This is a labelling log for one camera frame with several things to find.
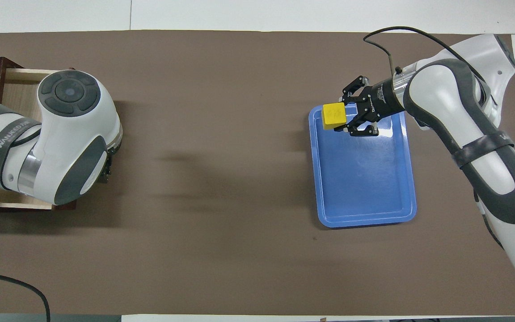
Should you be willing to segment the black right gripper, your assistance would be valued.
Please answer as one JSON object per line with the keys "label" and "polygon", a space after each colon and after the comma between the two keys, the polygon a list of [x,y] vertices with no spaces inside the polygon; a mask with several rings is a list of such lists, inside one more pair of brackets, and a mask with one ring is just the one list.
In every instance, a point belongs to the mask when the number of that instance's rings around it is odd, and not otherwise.
{"label": "black right gripper", "polygon": [[335,132],[347,132],[351,137],[378,136],[380,131],[376,125],[368,124],[364,130],[360,130],[359,126],[405,111],[394,92],[392,78],[370,86],[367,77],[358,76],[342,89],[341,102],[344,106],[353,103],[359,105],[359,114],[333,129]]}

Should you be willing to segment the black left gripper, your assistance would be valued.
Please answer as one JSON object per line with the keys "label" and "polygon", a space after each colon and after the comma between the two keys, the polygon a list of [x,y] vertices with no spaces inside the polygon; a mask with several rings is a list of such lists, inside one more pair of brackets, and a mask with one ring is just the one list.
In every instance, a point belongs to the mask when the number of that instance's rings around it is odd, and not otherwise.
{"label": "black left gripper", "polygon": [[109,178],[112,173],[112,152],[110,150],[106,151],[106,161],[100,171],[100,175],[98,176],[99,183],[108,183]]}

